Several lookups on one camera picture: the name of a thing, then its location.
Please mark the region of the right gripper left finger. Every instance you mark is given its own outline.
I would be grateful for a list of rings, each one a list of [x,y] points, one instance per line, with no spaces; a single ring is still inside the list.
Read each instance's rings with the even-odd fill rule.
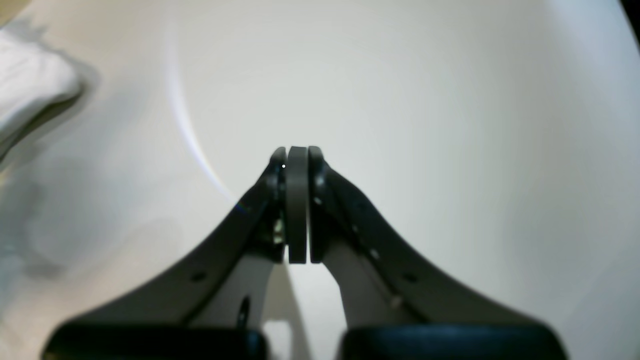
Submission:
[[[286,149],[190,253],[126,294],[65,321],[44,360],[267,360],[260,331],[282,262]]]

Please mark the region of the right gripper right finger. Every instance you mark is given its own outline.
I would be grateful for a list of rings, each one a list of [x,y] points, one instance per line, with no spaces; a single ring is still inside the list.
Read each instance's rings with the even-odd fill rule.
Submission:
[[[317,146],[298,150],[309,251],[338,285],[340,360],[566,360],[544,322],[494,301],[413,249]]]

